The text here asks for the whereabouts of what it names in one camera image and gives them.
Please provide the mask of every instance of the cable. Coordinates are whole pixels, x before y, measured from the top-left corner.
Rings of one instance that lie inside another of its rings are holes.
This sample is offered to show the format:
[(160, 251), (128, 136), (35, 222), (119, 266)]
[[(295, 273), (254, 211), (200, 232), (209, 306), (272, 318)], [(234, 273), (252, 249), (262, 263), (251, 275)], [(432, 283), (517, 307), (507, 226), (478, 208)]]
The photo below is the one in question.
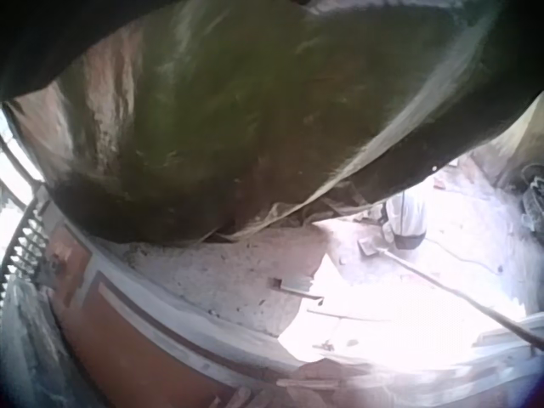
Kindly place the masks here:
[(441, 247), (444, 251), (448, 252), (453, 258), (456, 258), (458, 260), (460, 260), (461, 262), (465, 262), (467, 264), (475, 264), (475, 265), (478, 265), (480, 266), (481, 268), (484, 268), (484, 269), (487, 269), (489, 272), (491, 272), (493, 275), (499, 275), (498, 272), (494, 271), (492, 268), (490, 268), (489, 266), (487, 266), (485, 263), (482, 263), (480, 261), (475, 261), (473, 259), (465, 259), (465, 258), (461, 258), (459, 255), (457, 255), (456, 253), (454, 253), (453, 251), (451, 251), (450, 249), (446, 248), (445, 246), (443, 246), (440, 242), (438, 241), (435, 241), (433, 238), (429, 238), (429, 237), (426, 237), (425, 240), (429, 241), (429, 242), (432, 242), (434, 245), (438, 245), (439, 247)]

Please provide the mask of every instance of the dusty floor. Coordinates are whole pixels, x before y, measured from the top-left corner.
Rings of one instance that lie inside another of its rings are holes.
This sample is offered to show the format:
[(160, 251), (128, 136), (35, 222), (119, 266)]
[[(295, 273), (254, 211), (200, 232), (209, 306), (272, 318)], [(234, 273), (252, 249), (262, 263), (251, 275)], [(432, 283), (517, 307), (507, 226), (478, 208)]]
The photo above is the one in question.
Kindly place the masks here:
[[(519, 199), (493, 189), (468, 156), (434, 177), (439, 188), (429, 202), (427, 239), (415, 251), (398, 254), (513, 319), (535, 313), (544, 250), (520, 223)], [(446, 346), (458, 351), (493, 327), (393, 261), (361, 254), (357, 240), (375, 228), (335, 219), (267, 229), (236, 244), (105, 245), (174, 296), (220, 319), (279, 336), (301, 360), (313, 360), (323, 344), (343, 354), (386, 350), (383, 358), (395, 359), (389, 350), (398, 349), (399, 337), (405, 345), (399, 353), (421, 361), (412, 351), (427, 349), (433, 360), (447, 354)], [(315, 286), (326, 293), (323, 305), (271, 288), (272, 278), (300, 275), (315, 275)]]

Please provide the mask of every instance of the plastic sheet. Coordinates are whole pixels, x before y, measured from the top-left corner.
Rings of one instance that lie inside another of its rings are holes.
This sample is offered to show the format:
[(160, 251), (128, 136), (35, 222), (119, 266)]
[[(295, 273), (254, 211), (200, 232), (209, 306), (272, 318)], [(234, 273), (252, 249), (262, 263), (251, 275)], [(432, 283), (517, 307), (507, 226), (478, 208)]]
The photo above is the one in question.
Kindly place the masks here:
[(542, 87), (521, 3), (187, 0), (8, 119), (90, 233), (237, 240), (359, 210), (507, 128)]
[(14, 406), (108, 406), (86, 375), (65, 347), (47, 296), (25, 280), (11, 280), (0, 325), (0, 378)]

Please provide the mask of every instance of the concrete floor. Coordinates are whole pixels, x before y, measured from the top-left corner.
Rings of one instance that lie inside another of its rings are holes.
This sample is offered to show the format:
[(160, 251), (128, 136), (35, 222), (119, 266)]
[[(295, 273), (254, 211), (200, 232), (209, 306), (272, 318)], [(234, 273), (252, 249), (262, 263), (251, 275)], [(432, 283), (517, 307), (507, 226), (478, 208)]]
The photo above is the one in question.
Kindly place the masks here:
[[(520, 223), (519, 199), (493, 189), (468, 156), (434, 177), (442, 189), (435, 188), (430, 198), (428, 238), (399, 255), (513, 319), (535, 313), (544, 251)], [(319, 358), (316, 347), (323, 343), (343, 354), (376, 356), (385, 350), (384, 364), (406, 354), (422, 361), (413, 351), (422, 348), (436, 360), (445, 345), (469, 346), (494, 326), (395, 262), (362, 255), (357, 240), (375, 228), (334, 219), (267, 229), (236, 244), (185, 249), (102, 244), (173, 296), (220, 319), (279, 336), (300, 360)], [(273, 278), (313, 275), (326, 293), (322, 306), (271, 287)], [(381, 321), (339, 320), (307, 309)]]

